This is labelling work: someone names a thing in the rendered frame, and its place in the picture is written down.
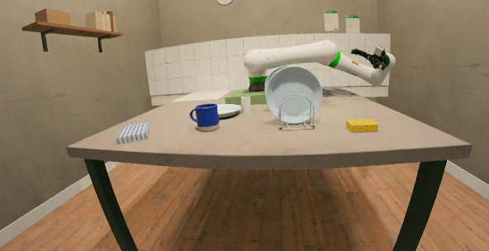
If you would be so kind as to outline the white tiled splashback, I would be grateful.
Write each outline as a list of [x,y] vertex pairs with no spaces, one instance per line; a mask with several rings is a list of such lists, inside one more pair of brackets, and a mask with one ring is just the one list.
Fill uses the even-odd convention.
[[[249,89],[244,57],[250,50],[308,45],[330,40],[338,51],[370,68],[370,61],[350,54],[359,49],[374,54],[380,45],[390,53],[390,34],[322,33],[252,36],[177,45],[145,51],[152,106],[165,105],[192,92]],[[379,86],[319,63],[289,64],[309,69],[322,87],[339,86],[362,97],[387,97],[390,72]]]

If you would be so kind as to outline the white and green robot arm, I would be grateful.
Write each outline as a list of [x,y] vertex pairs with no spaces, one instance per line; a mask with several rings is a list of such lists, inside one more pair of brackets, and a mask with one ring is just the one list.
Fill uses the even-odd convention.
[[370,68],[340,53],[336,44],[330,40],[287,48],[250,50],[244,56],[244,66],[248,69],[249,76],[248,90],[249,92],[265,91],[268,69],[304,63],[323,64],[333,69],[351,73],[373,86],[379,86],[396,62],[395,57],[384,50],[380,45],[376,46],[374,50],[375,56],[378,58],[384,56],[385,58],[386,68],[383,71]]

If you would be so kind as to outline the dark blue mug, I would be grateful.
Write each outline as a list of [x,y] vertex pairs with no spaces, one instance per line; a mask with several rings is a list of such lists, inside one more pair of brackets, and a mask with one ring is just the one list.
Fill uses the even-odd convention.
[[[194,111],[196,111],[197,119],[195,119],[192,115]],[[214,131],[220,127],[218,108],[217,104],[215,103],[195,106],[195,109],[191,110],[190,112],[190,118],[197,123],[197,128],[201,132]]]

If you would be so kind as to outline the yellow sponge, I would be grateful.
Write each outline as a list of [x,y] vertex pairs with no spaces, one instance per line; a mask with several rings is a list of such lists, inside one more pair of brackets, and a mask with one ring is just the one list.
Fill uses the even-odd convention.
[[378,131],[378,123],[370,120],[349,120],[346,121],[346,128],[352,133]]

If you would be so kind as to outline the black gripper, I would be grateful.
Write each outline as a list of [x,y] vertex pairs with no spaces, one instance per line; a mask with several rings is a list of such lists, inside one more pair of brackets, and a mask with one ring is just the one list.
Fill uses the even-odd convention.
[[352,49],[350,54],[355,54],[355,55],[358,54],[358,55],[364,57],[365,59],[369,60],[371,65],[373,65],[374,69],[382,69],[382,71],[383,71],[386,68],[386,65],[384,63],[385,62],[384,56],[381,56],[380,58],[378,58],[377,56],[375,56],[375,54],[368,54],[368,52],[364,52],[362,50],[360,51],[358,49]]

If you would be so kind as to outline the blue and white checked towel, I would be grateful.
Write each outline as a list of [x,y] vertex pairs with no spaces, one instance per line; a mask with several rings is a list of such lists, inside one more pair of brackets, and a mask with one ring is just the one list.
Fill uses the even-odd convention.
[[117,144],[124,144],[138,140],[147,140],[149,130],[149,122],[123,126],[119,135],[116,137],[116,142]]

